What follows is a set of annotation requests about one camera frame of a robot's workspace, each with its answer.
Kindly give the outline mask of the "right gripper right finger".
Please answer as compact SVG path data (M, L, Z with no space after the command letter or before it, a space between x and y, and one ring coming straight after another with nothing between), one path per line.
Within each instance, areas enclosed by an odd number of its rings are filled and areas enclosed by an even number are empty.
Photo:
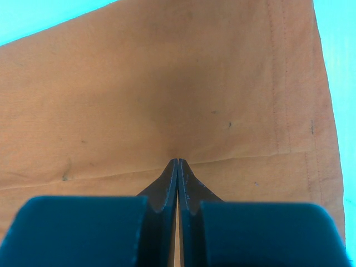
M222 201L182 159L177 181L182 266L351 266L319 205Z

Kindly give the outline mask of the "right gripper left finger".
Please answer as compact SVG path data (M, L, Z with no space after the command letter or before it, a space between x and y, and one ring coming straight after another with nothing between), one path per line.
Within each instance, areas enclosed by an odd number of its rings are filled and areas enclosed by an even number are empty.
M178 161L136 196L36 196L1 244L2 266L173 266Z

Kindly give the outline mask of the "orange t shirt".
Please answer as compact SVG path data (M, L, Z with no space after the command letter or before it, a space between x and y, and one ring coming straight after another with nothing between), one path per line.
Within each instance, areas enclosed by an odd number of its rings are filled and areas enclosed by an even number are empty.
M313 1L117 1L1 47L1 244L36 196L136 196L171 160L225 202L311 203L344 244Z

